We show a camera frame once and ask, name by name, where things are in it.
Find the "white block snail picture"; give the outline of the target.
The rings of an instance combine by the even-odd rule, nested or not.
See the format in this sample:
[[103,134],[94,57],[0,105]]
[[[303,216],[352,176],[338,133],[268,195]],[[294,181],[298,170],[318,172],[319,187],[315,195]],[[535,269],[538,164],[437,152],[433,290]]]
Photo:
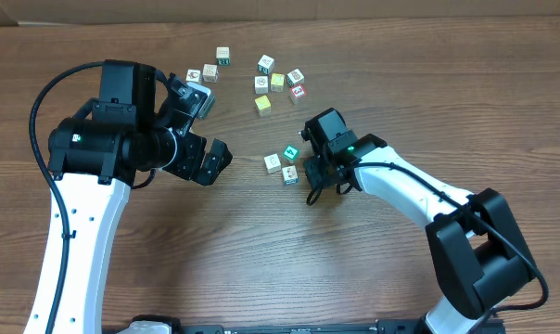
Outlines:
[[264,164],[267,173],[276,173],[282,169],[282,163],[277,154],[272,154],[264,157]]

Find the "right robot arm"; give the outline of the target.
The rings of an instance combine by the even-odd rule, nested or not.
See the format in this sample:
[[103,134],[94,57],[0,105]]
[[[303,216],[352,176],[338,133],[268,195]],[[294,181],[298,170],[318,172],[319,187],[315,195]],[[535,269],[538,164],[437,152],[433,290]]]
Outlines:
[[336,109],[304,124],[313,154],[304,162],[313,205],[326,188],[376,196],[426,233],[443,294],[419,320],[383,321],[379,333],[503,333],[503,301],[542,279],[514,215],[499,192],[450,186],[403,159],[376,135],[358,137]]

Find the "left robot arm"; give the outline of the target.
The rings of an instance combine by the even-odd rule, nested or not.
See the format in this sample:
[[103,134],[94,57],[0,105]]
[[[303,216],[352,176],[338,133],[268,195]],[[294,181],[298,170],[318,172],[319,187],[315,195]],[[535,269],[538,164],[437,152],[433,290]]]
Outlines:
[[135,176],[170,173],[213,184],[232,156],[195,135],[215,98],[201,84],[137,62],[104,60],[97,97],[33,150],[51,217],[29,333],[98,333],[114,237]]

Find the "white block blue side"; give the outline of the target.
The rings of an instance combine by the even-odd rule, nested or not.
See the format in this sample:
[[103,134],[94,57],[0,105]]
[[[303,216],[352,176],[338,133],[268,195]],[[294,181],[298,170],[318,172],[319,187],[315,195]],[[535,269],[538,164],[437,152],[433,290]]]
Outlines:
[[294,165],[283,167],[282,176],[285,186],[296,184],[299,181],[298,171]]

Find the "green block number four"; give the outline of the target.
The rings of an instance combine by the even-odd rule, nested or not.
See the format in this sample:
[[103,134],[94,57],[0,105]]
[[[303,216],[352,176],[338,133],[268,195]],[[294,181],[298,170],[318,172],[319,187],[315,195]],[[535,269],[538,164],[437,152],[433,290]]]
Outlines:
[[288,145],[283,151],[283,157],[289,163],[294,163],[299,157],[299,150],[294,146]]

